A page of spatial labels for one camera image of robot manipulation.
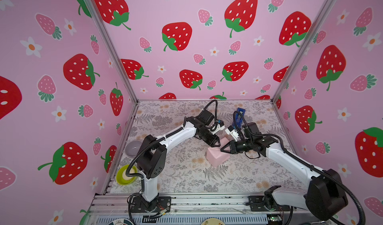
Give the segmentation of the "purple wrapping paper sheet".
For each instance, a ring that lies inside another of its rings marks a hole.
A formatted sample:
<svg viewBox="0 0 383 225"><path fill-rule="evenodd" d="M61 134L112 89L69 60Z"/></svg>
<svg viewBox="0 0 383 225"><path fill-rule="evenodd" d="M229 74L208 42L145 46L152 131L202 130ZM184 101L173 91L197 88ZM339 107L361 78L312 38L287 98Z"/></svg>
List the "purple wrapping paper sheet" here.
<svg viewBox="0 0 383 225"><path fill-rule="evenodd" d="M230 154L222 152L220 149L226 145L229 140L223 137L220 140L220 147L208 148L206 153L207 161L213 166L218 167L222 163L226 162L230 158Z"/></svg>

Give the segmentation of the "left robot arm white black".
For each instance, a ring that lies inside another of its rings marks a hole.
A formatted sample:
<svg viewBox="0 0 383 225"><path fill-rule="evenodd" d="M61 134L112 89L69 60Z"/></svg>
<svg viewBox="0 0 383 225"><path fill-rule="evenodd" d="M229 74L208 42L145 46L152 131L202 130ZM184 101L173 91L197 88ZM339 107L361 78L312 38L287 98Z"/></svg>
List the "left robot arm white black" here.
<svg viewBox="0 0 383 225"><path fill-rule="evenodd" d="M136 157L129 164L125 176L138 177L141 181L139 197L146 203L158 199L157 177L165 168L167 154L190 138L198 138L210 147L219 147L218 131L225 128L224 122L212 113L203 110L198 116L186 117L182 125L172 131L154 137L148 135Z"/></svg>

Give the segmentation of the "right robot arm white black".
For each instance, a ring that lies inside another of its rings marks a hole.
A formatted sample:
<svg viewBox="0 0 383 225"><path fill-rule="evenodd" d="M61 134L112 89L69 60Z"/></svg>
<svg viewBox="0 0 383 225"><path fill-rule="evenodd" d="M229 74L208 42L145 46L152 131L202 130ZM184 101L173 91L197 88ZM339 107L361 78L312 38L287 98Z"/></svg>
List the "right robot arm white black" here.
<svg viewBox="0 0 383 225"><path fill-rule="evenodd" d="M275 210L280 206L300 208L309 211L321 221L331 220L339 225L334 218L340 210L348 205L350 198L359 214L359 225L366 223L364 209L356 196L341 180L340 175L332 170L323 170L302 158L289 152L281 137L274 134L261 134L255 131L256 124L250 123L242 129L229 126L225 132L233 139L225 144L221 151L229 154L255 151L258 157L265 157L284 167L297 177L305 189L288 189L273 186L265 191L262 205L268 210Z"/></svg>

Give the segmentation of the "blue tape dispenser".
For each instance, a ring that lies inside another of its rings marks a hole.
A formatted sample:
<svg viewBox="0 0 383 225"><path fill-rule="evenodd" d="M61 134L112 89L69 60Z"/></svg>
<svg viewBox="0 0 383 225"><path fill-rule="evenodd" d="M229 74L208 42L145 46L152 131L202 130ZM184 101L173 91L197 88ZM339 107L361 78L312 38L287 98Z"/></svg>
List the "blue tape dispenser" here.
<svg viewBox="0 0 383 225"><path fill-rule="evenodd" d="M238 107L236 109L236 111L237 111L237 113L235 114L235 118L234 118L234 121L233 121L232 125L233 125L233 127L235 127L235 125L237 125L238 128L241 128L242 123L243 123L243 118L239 114L244 116L245 109Z"/></svg>

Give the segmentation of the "grey round lid disc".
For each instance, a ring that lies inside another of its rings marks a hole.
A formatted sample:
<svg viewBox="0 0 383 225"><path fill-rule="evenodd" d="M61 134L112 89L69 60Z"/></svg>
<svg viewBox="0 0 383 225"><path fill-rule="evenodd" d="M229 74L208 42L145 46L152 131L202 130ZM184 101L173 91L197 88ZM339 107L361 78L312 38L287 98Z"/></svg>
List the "grey round lid disc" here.
<svg viewBox="0 0 383 225"><path fill-rule="evenodd" d="M135 158L141 148L142 142L138 140L126 144L124 152L128 158Z"/></svg>

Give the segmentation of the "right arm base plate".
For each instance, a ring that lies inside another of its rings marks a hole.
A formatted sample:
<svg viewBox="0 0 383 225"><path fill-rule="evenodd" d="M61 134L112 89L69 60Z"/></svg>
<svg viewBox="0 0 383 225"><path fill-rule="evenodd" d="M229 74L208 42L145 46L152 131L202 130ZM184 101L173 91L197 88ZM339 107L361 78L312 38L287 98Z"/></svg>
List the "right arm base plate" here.
<svg viewBox="0 0 383 225"><path fill-rule="evenodd" d="M273 186L264 192L263 196L249 196L249 201L245 203L246 206L250 206L252 212L287 212L290 211L290 206L279 205L272 197L272 193L281 186Z"/></svg>

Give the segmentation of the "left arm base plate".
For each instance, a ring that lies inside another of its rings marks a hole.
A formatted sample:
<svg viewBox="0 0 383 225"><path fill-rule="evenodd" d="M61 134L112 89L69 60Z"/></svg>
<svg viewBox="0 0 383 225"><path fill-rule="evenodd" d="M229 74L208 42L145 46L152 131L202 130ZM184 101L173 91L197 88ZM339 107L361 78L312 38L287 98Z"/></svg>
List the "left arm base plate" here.
<svg viewBox="0 0 383 225"><path fill-rule="evenodd" d="M134 196L129 202L132 213L158 213L164 209L171 208L172 197L157 196L151 202L146 201L143 196Z"/></svg>

